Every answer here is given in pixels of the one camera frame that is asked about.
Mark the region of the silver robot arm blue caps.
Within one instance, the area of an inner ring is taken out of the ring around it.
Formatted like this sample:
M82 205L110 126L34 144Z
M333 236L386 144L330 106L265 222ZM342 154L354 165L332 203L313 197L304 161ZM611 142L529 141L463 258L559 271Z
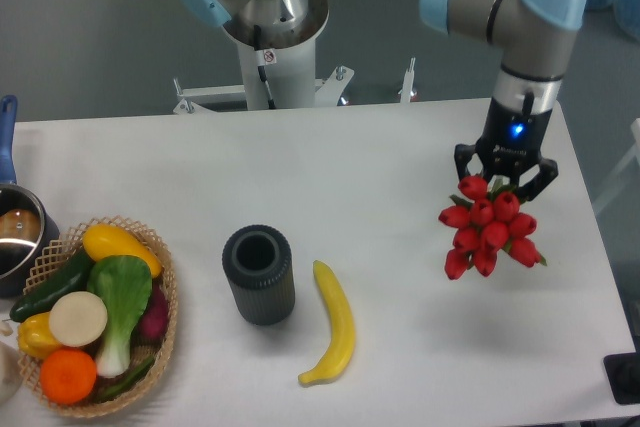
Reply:
M292 109L320 104L315 47L327 0L180 0L201 23L235 42L247 106ZM454 151L457 174L478 158L486 180L505 178L522 201L556 177L540 148L566 73L587 0L419 0L424 24L502 50L484 130Z

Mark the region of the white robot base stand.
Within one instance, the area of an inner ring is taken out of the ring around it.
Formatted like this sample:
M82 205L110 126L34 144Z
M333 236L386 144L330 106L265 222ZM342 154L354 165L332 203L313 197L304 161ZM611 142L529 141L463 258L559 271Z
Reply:
M326 78L316 76L316 39L329 18L328 0L250 0L235 14L219 0L181 2L235 43L243 81L237 89L187 89L184 103L227 102L233 95L243 95L250 111L346 103L353 69L338 65Z

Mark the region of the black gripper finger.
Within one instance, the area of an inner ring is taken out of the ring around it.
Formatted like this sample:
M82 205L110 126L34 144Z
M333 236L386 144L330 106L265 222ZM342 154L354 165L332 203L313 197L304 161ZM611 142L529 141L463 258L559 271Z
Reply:
M521 203L533 201L558 177L558 165L555 160L542 158L537 166L538 173L515 190L515 195Z
M477 172L469 170L469 164L476 156L476 144L457 144L454 148L454 164L459 180L475 175L483 177L483 166Z

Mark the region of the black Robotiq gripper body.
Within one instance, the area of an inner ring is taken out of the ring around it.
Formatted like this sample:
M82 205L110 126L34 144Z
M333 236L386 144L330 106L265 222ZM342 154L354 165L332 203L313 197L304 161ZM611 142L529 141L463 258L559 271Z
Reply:
M533 94L525 94L520 108L512 110L491 100L484 130L475 143L487 181L502 176L519 187L538 173L551 110L535 113L534 101Z

